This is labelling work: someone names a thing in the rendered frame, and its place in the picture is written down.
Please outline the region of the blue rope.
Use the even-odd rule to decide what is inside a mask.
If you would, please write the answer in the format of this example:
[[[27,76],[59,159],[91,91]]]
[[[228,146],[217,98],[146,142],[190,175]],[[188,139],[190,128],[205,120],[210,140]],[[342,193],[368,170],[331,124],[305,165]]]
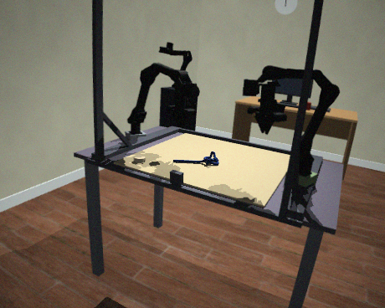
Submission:
[[[213,159],[212,159],[212,156],[213,156]],[[213,164],[215,166],[217,166],[219,164],[218,162],[218,158],[216,157],[216,154],[214,151],[211,151],[210,153],[210,157],[204,157],[203,160],[201,161],[191,161],[191,160],[173,160],[174,162],[191,162],[191,163],[202,163],[202,162],[206,162],[206,164],[208,165],[209,163],[210,164]],[[216,162],[216,163],[215,163]]]

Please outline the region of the cream work mat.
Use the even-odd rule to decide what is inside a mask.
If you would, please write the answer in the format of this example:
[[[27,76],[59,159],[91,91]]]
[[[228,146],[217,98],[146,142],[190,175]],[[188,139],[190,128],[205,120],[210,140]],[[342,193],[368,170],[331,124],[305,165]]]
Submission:
[[[217,166],[173,161],[201,161],[211,151],[219,159]],[[136,155],[146,161],[134,162]],[[287,154],[185,133],[114,164],[169,181],[171,170],[183,172],[183,185],[264,208],[284,178],[289,159]]]

